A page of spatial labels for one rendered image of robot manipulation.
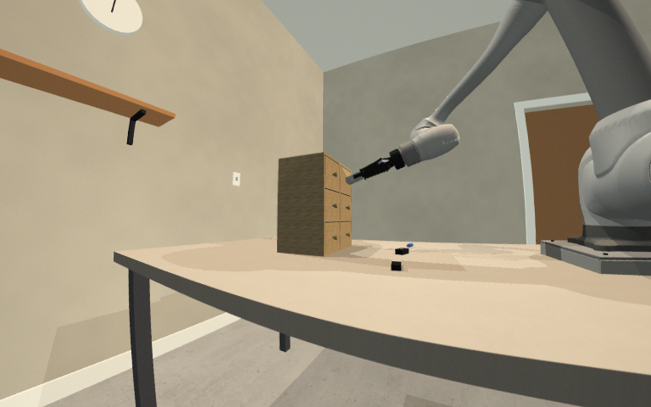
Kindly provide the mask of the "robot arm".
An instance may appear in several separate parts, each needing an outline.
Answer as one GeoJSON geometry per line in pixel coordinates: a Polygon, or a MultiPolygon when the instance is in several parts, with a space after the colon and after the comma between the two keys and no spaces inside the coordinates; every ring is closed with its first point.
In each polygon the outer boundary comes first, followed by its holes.
{"type": "Polygon", "coordinates": [[[578,169],[582,236],[568,243],[651,252],[651,50],[621,0],[511,0],[487,50],[399,152],[410,167],[455,148],[447,117],[547,11],[599,118],[578,169]]]}

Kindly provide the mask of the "small wooden chest of drawers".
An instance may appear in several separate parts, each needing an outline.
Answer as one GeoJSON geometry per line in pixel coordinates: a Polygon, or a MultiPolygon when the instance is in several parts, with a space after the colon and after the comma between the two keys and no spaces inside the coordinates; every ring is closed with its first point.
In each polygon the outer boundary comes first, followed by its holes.
{"type": "Polygon", "coordinates": [[[325,257],[352,246],[351,194],[325,186],[324,153],[279,159],[277,197],[277,253],[325,257]],[[351,197],[351,220],[325,220],[325,189],[351,197]],[[340,222],[340,249],[325,254],[325,222],[340,222]],[[341,221],[351,221],[351,245],[341,248],[341,221]]]}

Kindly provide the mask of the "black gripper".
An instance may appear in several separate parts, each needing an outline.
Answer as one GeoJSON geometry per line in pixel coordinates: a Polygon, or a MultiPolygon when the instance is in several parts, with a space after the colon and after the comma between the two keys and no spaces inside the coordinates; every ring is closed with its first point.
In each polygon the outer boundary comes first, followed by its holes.
{"type": "Polygon", "coordinates": [[[403,167],[405,167],[405,163],[403,161],[403,158],[401,156],[398,149],[395,149],[390,152],[389,158],[380,158],[376,162],[367,165],[363,169],[359,170],[359,172],[346,177],[347,184],[351,185],[354,184],[357,181],[361,181],[363,179],[366,180],[366,178],[370,178],[372,176],[376,176],[380,173],[386,172],[390,170],[395,165],[396,170],[399,170],[403,167]],[[384,164],[385,163],[385,164],[384,164]],[[390,166],[390,168],[389,168],[390,166]],[[380,168],[379,168],[380,167],[380,168]],[[378,169],[377,169],[378,168],[378,169]],[[383,172],[382,172],[383,171],[383,172]]]}

